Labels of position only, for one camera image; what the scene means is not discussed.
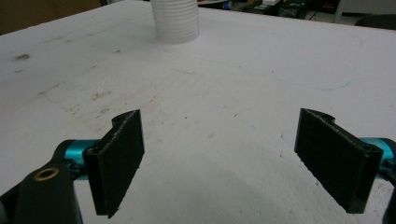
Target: stacked cups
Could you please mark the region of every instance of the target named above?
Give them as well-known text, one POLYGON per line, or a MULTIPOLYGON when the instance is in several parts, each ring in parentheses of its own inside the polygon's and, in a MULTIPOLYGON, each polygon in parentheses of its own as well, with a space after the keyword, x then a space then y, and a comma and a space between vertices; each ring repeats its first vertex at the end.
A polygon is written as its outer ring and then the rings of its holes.
POLYGON ((198 34, 197 0, 151 0, 158 38, 169 44, 181 44, 198 34))

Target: white tabletop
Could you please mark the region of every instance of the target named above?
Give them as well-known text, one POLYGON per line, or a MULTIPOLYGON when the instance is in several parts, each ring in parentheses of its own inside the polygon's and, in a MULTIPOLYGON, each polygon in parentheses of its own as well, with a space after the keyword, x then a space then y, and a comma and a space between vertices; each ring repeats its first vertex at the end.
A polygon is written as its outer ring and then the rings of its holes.
POLYGON ((199 16, 183 45, 159 42, 150 4, 133 1, 0 36, 0 191, 63 140, 101 138, 141 109, 146 154, 120 211, 96 216, 75 183, 85 223, 380 223, 391 184, 376 180, 349 215, 293 150, 301 107, 396 138, 396 33, 199 16))

